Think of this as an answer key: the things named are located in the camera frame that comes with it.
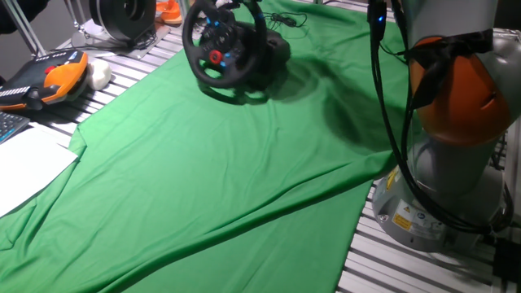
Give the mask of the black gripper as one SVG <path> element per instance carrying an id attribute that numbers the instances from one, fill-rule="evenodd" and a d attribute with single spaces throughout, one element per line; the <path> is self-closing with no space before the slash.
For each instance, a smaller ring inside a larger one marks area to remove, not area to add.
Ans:
<path id="1" fill-rule="evenodd" d="M 264 20 L 265 14 L 260 7 L 255 8 L 259 0 L 219 0 L 220 8 L 240 8 L 242 5 L 246 6 L 253 19 Z"/>

